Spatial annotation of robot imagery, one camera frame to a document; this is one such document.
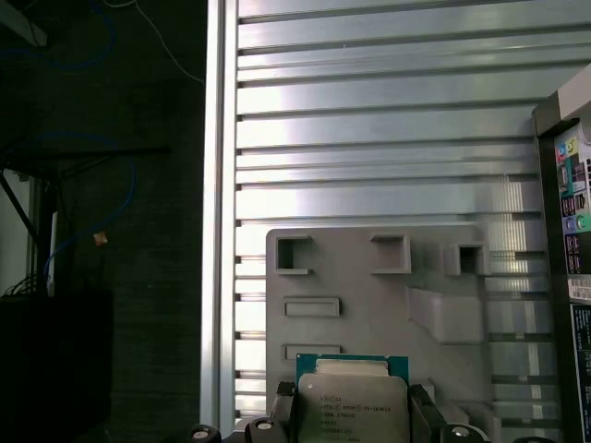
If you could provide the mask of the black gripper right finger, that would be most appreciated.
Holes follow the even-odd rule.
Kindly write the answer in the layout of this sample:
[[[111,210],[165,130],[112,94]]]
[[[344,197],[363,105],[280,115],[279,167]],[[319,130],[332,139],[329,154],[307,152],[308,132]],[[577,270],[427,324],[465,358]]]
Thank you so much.
[[[485,443],[490,438],[473,425],[447,422],[418,384],[409,388],[410,441],[412,443]]]

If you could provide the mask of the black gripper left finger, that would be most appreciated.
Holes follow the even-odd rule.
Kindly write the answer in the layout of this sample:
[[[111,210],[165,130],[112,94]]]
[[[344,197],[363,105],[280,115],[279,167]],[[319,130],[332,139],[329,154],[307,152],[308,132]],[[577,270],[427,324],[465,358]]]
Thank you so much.
[[[288,443],[296,442],[296,384],[280,382],[271,412],[242,422],[227,437],[211,425],[194,425],[189,442]]]

